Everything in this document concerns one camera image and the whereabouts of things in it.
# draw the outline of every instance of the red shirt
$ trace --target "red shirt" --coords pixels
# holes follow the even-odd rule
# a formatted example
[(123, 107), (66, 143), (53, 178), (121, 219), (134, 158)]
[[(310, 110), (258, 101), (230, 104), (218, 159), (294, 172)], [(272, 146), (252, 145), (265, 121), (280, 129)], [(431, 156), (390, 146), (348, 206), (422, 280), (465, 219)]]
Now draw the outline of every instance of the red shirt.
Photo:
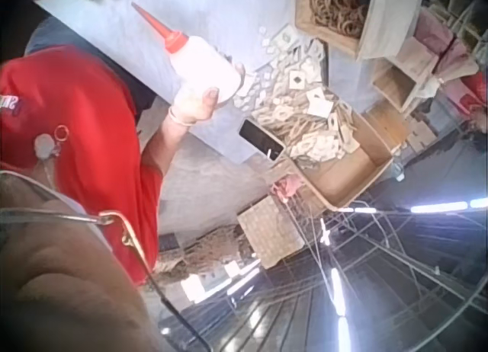
[[(88, 213), (121, 211), (153, 267), (162, 176), (141, 164), (135, 110), (123, 82), (95, 57), (59, 46), (4, 65), (0, 94), (2, 167), (28, 172), (38, 161), (36, 137), (67, 126), (55, 159), (56, 186)], [(132, 280), (143, 282), (136, 255), (120, 241), (120, 224), (102, 231)]]

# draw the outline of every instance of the gray table surface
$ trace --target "gray table surface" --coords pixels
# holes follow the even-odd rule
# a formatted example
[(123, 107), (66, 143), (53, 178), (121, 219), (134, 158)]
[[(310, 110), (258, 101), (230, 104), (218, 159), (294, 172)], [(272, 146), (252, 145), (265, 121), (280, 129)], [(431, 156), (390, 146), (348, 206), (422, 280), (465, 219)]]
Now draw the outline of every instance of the gray table surface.
[[(188, 35), (198, 35), (234, 61), (254, 71), (270, 56), (258, 29), (268, 37), (293, 23), (295, 0), (39, 0), (46, 11), (84, 37), (172, 102), (180, 81), (164, 50), (162, 38), (135, 12), (136, 2), (161, 22)], [(191, 132), (235, 163), (257, 150), (238, 135), (244, 115), (232, 103)]]

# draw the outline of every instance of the glue bottle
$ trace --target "glue bottle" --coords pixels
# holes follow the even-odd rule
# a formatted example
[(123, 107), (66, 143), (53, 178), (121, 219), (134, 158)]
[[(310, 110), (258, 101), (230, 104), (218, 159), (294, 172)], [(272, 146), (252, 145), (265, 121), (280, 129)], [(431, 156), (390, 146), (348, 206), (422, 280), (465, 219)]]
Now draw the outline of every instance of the glue bottle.
[(219, 103), (230, 99), (241, 85), (241, 75), (207, 41), (170, 30), (139, 5), (132, 6), (162, 35), (176, 74), (195, 94), (219, 88)]

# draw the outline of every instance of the bottle cap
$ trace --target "bottle cap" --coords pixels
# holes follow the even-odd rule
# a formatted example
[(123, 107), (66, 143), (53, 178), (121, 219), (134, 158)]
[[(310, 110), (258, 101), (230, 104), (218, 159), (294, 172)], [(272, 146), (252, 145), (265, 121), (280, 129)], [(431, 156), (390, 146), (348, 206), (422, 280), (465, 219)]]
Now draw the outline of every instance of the bottle cap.
[(132, 6), (165, 39), (166, 51), (168, 51), (169, 53), (177, 53), (187, 43), (188, 36), (180, 32), (179, 30), (169, 29), (136, 3), (132, 2)]

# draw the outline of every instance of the black phone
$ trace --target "black phone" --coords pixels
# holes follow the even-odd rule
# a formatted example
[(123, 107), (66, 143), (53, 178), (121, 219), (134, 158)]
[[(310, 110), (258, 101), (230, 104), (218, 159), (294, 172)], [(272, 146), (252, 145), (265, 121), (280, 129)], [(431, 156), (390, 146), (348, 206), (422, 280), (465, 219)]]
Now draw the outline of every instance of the black phone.
[(284, 144), (279, 139), (248, 119), (244, 120), (239, 135), (273, 162), (284, 151)]

